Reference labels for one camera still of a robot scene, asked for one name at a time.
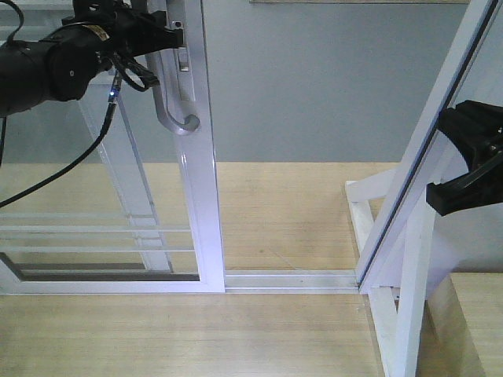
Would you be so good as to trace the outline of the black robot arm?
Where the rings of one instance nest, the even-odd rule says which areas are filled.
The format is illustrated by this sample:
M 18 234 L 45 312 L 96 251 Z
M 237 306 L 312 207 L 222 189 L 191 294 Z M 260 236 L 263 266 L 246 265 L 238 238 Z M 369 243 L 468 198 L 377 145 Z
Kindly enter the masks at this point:
M 44 101 L 83 97 L 90 81 L 114 68 L 108 108 L 99 138 L 107 134 L 123 82 L 145 92 L 160 81 L 137 57 L 185 45 L 184 32 L 167 26 L 163 11 L 149 12 L 139 1 L 75 1 L 73 15 L 37 42 L 9 35 L 1 47 L 1 117 L 27 111 Z M 467 172 L 426 188 L 427 203 L 438 214 L 502 201 L 502 109 L 464 101 L 435 119 L 462 155 Z

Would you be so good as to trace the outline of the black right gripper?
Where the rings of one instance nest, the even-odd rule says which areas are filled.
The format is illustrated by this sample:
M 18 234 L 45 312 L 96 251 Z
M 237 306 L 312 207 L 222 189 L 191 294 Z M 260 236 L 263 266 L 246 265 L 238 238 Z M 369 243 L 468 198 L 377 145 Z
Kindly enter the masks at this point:
M 436 129 L 459 151 L 468 172 L 427 185 L 426 202 L 441 215 L 502 202 L 502 107 L 464 101 L 439 113 Z

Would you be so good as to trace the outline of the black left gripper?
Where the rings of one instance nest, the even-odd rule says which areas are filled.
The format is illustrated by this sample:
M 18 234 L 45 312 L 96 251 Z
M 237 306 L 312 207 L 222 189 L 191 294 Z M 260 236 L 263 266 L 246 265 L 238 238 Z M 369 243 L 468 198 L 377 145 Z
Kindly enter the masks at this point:
M 150 13 L 141 1 L 74 1 L 72 22 L 92 32 L 108 51 L 132 57 L 184 46 L 181 28 L 167 27 L 167 13 Z

